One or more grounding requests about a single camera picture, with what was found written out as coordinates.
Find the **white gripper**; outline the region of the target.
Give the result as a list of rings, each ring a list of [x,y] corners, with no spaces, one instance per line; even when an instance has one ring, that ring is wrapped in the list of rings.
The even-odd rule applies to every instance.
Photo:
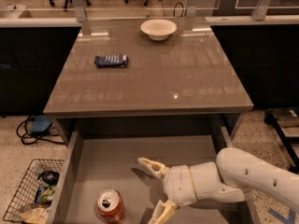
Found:
[[[152,213],[148,224],[165,224],[178,207],[190,205],[197,201],[192,182],[190,168],[186,165],[165,166],[158,161],[147,158],[138,158],[137,161],[143,170],[157,179],[163,179],[164,193],[168,197],[165,203],[159,201]]]

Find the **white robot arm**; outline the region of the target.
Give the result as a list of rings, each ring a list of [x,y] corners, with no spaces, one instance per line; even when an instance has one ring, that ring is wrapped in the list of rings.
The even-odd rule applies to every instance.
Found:
[[[167,196],[157,203],[149,224],[165,224],[176,210],[198,201],[244,202],[255,189],[299,210],[299,176],[236,147],[222,149],[214,161],[192,166],[167,167],[146,158],[138,162],[162,181]]]

